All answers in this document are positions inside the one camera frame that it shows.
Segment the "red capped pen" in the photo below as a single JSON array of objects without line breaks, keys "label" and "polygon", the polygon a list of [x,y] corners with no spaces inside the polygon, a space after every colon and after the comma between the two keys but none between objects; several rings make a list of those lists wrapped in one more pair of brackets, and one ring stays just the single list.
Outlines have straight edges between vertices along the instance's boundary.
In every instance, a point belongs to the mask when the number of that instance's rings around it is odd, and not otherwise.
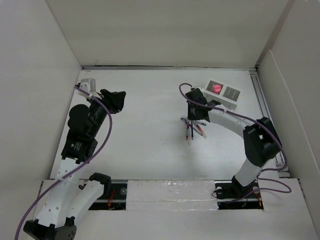
[{"label": "red capped pen", "polygon": [[194,141],[194,129],[193,129],[193,122],[191,120],[188,121],[189,123],[189,145],[191,146]]}]

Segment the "pink eraser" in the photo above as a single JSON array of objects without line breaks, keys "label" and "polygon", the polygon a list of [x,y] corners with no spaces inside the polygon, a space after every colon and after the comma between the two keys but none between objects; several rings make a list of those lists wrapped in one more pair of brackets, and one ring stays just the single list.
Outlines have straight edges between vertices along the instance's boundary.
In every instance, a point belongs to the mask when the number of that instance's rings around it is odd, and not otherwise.
[{"label": "pink eraser", "polygon": [[220,92],[222,91],[222,88],[223,88],[223,86],[222,85],[220,85],[220,84],[214,84],[213,86],[212,86],[212,89],[211,89],[211,91],[213,92],[213,93],[215,93],[215,94],[220,94]]}]

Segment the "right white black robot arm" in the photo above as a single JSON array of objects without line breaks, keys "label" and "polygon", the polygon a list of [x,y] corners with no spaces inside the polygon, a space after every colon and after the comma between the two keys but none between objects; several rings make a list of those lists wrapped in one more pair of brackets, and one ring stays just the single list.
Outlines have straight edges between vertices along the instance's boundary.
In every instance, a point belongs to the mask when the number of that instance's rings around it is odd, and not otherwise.
[{"label": "right white black robot arm", "polygon": [[279,152],[281,142],[272,121],[267,117],[249,120],[220,107],[216,100],[207,101],[199,88],[192,88],[185,94],[188,104],[188,119],[207,121],[230,130],[243,139],[246,159],[240,170],[232,177],[229,189],[221,190],[230,198],[245,196],[263,167]]}]

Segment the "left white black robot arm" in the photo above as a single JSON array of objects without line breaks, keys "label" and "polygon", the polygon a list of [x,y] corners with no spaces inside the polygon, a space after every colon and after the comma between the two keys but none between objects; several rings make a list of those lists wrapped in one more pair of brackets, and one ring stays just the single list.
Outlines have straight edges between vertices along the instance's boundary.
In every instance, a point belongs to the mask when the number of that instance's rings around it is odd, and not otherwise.
[{"label": "left white black robot arm", "polygon": [[47,195],[41,211],[22,226],[34,240],[73,240],[79,220],[97,199],[107,198],[112,191],[111,177],[95,172],[77,192],[87,165],[106,145],[104,141],[98,147],[96,135],[105,118],[109,118],[109,126],[113,126],[111,115],[122,111],[126,92],[106,89],[99,93],[79,92],[90,105],[77,104],[70,109],[69,130],[55,182],[33,203],[36,205]]}]

